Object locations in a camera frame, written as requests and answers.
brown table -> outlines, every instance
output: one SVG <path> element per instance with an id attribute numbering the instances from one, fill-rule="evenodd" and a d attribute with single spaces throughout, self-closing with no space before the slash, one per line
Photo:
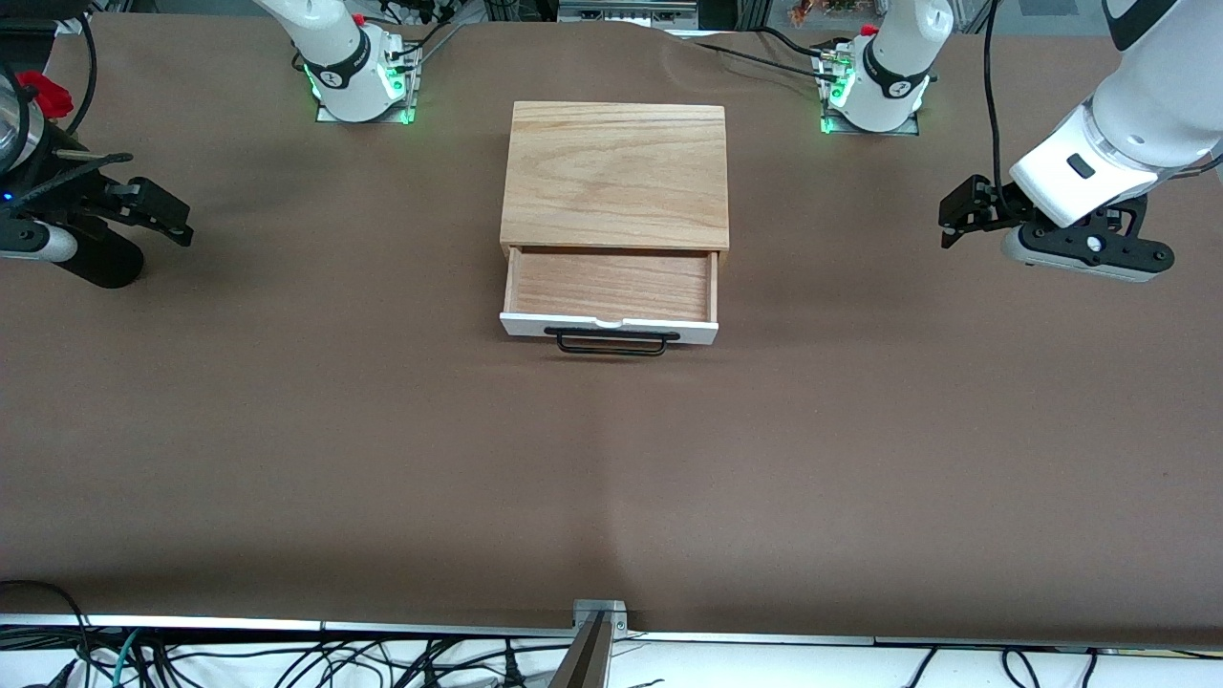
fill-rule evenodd
<path id="1" fill-rule="evenodd" d="M 464 28 L 407 127 L 314 123 L 272 21 L 97 35 L 82 136 L 197 241 L 127 232 L 120 291 L 0 265 L 5 577 L 94 612 L 556 626 L 616 598 L 641 629 L 1223 642 L 1218 180 L 1153 193 L 1178 262 L 1145 286 L 939 249 L 938 200 L 988 170 L 978 38 L 922 134 L 878 138 L 619 23 Z M 1117 64 L 997 43 L 1008 161 Z M 82 42 L 51 62 L 81 93 Z M 726 106 L 715 346 L 501 331 L 516 99 Z"/>

blue cable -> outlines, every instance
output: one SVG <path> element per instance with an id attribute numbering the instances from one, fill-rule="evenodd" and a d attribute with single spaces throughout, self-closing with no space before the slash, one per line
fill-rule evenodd
<path id="1" fill-rule="evenodd" d="M 124 640 L 124 646 L 119 649 L 119 659 L 115 660 L 115 675 L 110 677 L 110 688 L 119 688 L 122 684 L 124 662 L 127 660 L 127 653 L 131 651 L 136 634 L 139 632 L 139 628 L 132 631 L 127 635 L 127 640 Z"/>

black metal handle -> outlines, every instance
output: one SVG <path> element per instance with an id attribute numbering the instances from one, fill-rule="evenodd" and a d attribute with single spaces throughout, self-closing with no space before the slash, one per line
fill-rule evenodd
<path id="1" fill-rule="evenodd" d="M 580 326 L 548 326 L 544 328 L 543 331 L 544 334 L 552 334 L 555 336 L 556 348 L 566 354 L 600 354 L 607 357 L 662 357 L 667 353 L 667 342 L 675 341 L 680 337 L 678 331 L 618 331 L 607 329 L 586 329 Z M 604 341 L 615 339 L 629 339 L 645 342 L 657 341 L 658 346 L 649 349 L 638 347 L 591 347 L 566 341 L 566 336 L 570 339 Z"/>

